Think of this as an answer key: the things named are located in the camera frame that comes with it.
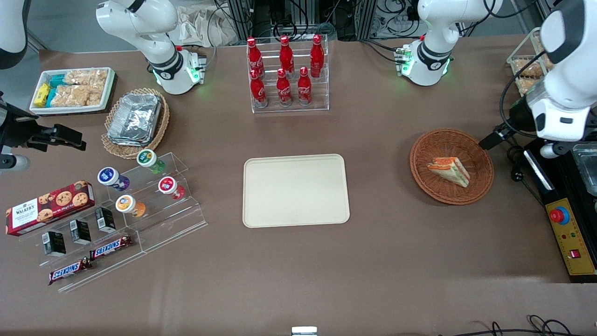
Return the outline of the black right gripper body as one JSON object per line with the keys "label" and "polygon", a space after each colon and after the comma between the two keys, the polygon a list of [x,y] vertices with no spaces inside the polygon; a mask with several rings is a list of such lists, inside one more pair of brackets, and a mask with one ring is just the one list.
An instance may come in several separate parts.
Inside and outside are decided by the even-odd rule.
{"label": "black right gripper body", "polygon": [[8,104],[4,100],[0,101],[1,107],[1,127],[0,127],[0,147],[30,147],[41,150],[39,144],[32,144],[30,140],[39,132],[37,115],[28,113],[23,109]]}

